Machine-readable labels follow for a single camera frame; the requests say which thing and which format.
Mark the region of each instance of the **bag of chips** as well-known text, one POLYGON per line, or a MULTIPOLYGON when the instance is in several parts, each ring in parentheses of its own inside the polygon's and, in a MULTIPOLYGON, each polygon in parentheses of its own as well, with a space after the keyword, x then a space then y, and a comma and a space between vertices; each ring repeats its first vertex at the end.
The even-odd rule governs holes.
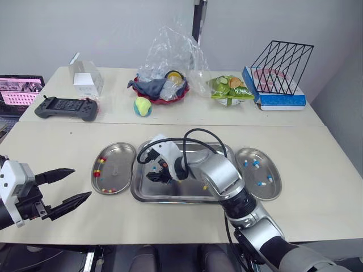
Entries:
POLYGON ((245 83, 232 75, 223 75, 208 81, 214 90, 212 98, 225 106, 236 105, 245 99, 254 99, 254 95, 247 89, 245 83))

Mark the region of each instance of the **black game controller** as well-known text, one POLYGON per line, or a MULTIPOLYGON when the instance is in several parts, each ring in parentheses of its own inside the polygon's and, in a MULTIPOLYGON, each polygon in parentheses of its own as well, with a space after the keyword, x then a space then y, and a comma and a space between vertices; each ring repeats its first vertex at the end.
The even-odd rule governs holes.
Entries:
POLYGON ((94 100, 89 98, 85 100, 63 99, 45 95, 44 98, 45 100, 34 110, 34 113, 40 118, 72 116, 79 117, 86 122, 96 119, 97 103, 94 100))

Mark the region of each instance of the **red bowl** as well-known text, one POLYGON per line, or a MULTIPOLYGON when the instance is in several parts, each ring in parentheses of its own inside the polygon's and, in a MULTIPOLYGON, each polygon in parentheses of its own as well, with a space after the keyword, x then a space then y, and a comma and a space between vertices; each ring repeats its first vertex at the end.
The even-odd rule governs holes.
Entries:
MULTIPOLYGON (((135 82, 138 82, 138 78, 137 78, 137 77, 135 77, 135 78, 134 78, 134 81, 135 81, 135 82)), ((183 93, 181 94, 181 96, 179 96, 179 97, 178 97, 178 98, 176 98, 176 99, 166 101, 166 100, 161 99, 161 98, 160 98, 160 99, 156 99, 156 100, 152 100, 152 99, 150 99, 150 98, 149 98, 149 96, 147 96, 147 95, 143 95, 142 93, 140 93, 137 89, 135 89, 135 88, 134 88, 134 86, 132 86, 132 88, 133 88, 133 90, 137 93, 137 96, 145 97, 145 98, 149 99, 149 100, 150 100, 150 102, 151 102, 151 103, 153 103, 153 104, 155 104, 155 105, 167 105, 167 104, 170 104, 170 103, 177 102, 177 101, 181 100, 181 99, 185 96, 185 94, 189 91, 189 86, 188 86, 188 83, 187 83, 187 85, 186 85, 186 87, 185 87, 185 89, 184 89, 183 93)))

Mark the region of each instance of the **wire rack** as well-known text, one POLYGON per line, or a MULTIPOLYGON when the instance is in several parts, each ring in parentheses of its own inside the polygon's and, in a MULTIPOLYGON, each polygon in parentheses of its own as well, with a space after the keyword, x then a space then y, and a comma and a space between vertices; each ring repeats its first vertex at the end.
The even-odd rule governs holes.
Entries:
POLYGON ((256 89, 294 95, 313 48, 308 44, 271 41, 250 67, 256 89))

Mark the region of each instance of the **oval metal tray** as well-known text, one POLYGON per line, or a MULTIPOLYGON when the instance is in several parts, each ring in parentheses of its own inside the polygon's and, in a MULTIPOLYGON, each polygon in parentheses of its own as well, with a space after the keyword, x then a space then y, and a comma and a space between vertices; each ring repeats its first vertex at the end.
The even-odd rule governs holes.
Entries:
MULTIPOLYGON (((143 143, 138 148, 138 152, 149 141, 143 143)), ((179 149, 183 149, 182 142, 175 142, 179 149)), ((219 143, 207 142, 217 152, 223 154, 222 147, 219 143)), ((228 159, 234 163, 234 154, 232 149, 225 145, 227 149, 228 159)), ((186 152, 195 152, 203 150, 205 147, 197 143, 187 142, 186 152)), ((146 177, 146 174, 156 168, 160 169, 158 160, 151 161, 147 164, 135 163, 133 170, 133 180, 131 183, 130 191, 134 198, 143 202, 156 202, 156 203, 218 203, 214 196, 208 190, 203 190, 204 184, 197 181, 191 175, 186 179, 179 182, 172 182, 170 184, 162 184, 160 182, 152 182, 146 177)))
POLYGON ((236 153, 237 167, 246 183, 247 190, 260 200, 273 200, 277 198, 282 190, 282 183, 278 170, 272 160, 262 151, 254 148, 243 148, 236 153), (253 165, 254 159, 260 162, 260 168, 253 165))
POLYGON ((91 173, 92 187, 100 194, 117 194, 131 183, 135 148, 128 143, 113 143, 97 156, 91 173))

